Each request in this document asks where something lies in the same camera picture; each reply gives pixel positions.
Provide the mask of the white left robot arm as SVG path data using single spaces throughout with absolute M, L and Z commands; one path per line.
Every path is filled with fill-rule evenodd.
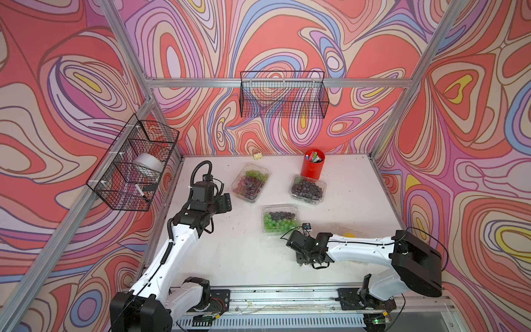
M 176 291 L 171 283 L 201 236 L 214 232 L 214 215 L 231 210 L 230 195 L 212 175 L 212 162 L 200 162 L 190 177 L 188 200 L 167 221 L 167 239 L 153 264 L 111 300 L 109 330 L 172 331 L 189 311 L 205 312 L 208 322 L 223 315 L 228 303 L 212 294 L 209 280 L 188 277 Z

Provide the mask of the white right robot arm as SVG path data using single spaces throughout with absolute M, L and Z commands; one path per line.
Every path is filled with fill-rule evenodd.
M 385 268 L 365 275 L 358 289 L 339 289 L 337 301 L 344 310 L 392 311 L 397 295 L 412 291 L 438 298 L 443 294 L 442 254 L 407 230 L 379 239 L 349 239 L 330 232 L 312 237 L 305 230 L 294 229 L 282 239 L 295 251 L 298 264 L 315 270 L 341 261 Z

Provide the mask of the clear box with lemons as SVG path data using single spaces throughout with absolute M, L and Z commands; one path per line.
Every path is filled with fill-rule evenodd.
M 329 231 L 333 234 L 340 235 L 341 237 L 348 237 L 348 238 L 366 238 L 367 235 L 364 232 L 361 232 L 359 230 L 356 230 L 352 228 L 351 226 L 346 225 L 340 225 L 340 224 L 332 224 L 329 227 Z

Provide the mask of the clear box green black grapes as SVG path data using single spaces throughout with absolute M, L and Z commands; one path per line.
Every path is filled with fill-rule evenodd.
M 283 235 L 301 225 L 299 209 L 293 204 L 264 206 L 261 221 L 265 235 Z

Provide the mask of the clear box red green grapes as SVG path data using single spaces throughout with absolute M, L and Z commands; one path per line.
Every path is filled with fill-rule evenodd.
M 232 183 L 232 193 L 248 203 L 255 203 L 270 178 L 264 167 L 245 165 Z

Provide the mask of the clear box dark grapes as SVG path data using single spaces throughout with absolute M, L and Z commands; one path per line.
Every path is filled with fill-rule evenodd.
M 325 192 L 325 182 L 300 175 L 293 178 L 289 188 L 289 193 L 294 199 L 313 205 L 323 202 Z

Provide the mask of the white tape roll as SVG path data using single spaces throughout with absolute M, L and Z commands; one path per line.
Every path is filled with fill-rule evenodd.
M 139 154 L 133 161 L 133 164 L 141 167 L 143 170 L 151 170 L 161 173 L 164 169 L 163 162 L 148 153 Z

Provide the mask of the red pen cup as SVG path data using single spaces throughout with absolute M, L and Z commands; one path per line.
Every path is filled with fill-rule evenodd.
M 300 175 L 314 180 L 320 180 L 325 163 L 325 154 L 319 149 L 309 149 L 304 154 Z

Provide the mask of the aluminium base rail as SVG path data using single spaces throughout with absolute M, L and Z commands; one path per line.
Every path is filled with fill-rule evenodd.
M 191 312 L 173 331 L 386 331 L 405 308 L 405 296 L 380 308 L 355 308 L 354 288 L 251 287 L 228 290 L 228 303 L 213 313 Z

